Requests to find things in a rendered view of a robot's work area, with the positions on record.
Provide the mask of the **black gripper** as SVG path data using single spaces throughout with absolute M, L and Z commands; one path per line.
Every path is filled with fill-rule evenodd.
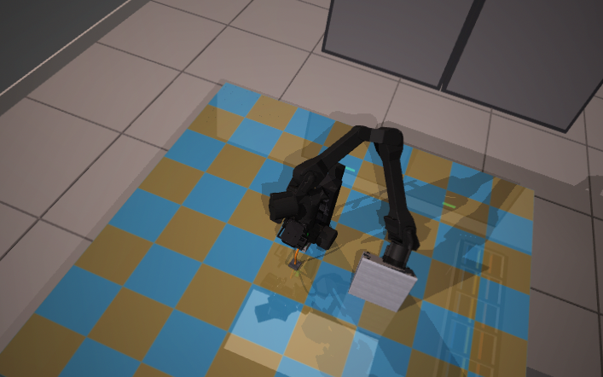
M 338 231 L 335 229 L 332 229 L 329 226 L 321 226 L 320 224 L 316 223 L 315 221 L 317 220 L 317 214 L 314 217 L 304 217 L 301 214 L 297 213 L 293 218 L 295 218 L 296 222 L 298 223 L 305 223 L 308 226 L 308 242 L 306 243 L 306 245 L 310 242 L 312 244 L 317 244 L 319 247 L 323 248 L 324 250 L 328 250 L 330 248 L 330 246 L 332 246 L 333 242 L 335 241 L 335 239 L 337 238 L 338 235 Z M 282 228 L 286 228 L 287 225 L 287 221 L 289 220 L 290 217 L 286 217 L 284 219 L 284 224 L 282 225 Z M 282 223 L 282 219 L 277 219 L 277 220 L 273 220 L 272 217 L 270 216 L 270 220 L 275 222 L 275 223 Z

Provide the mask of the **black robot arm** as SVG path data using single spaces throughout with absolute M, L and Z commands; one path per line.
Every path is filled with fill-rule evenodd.
M 405 270 L 412 250 L 417 251 L 420 242 L 415 221 L 407 207 L 400 161 L 403 133 L 397 128 L 353 126 L 320 155 L 293 169 L 293 178 L 286 191 L 270 194 L 270 216 L 273 220 L 289 218 L 281 241 L 293 248 L 304 248 L 309 240 L 306 237 L 309 229 L 307 224 L 296 222 L 294 216 L 299 213 L 309 218 L 318 213 L 321 201 L 328 200 L 329 196 L 325 188 L 315 187 L 335 164 L 364 141 L 374 143 L 382 159 L 386 179 L 390 211 L 384 220 L 391 244 L 386 247 L 383 262 Z

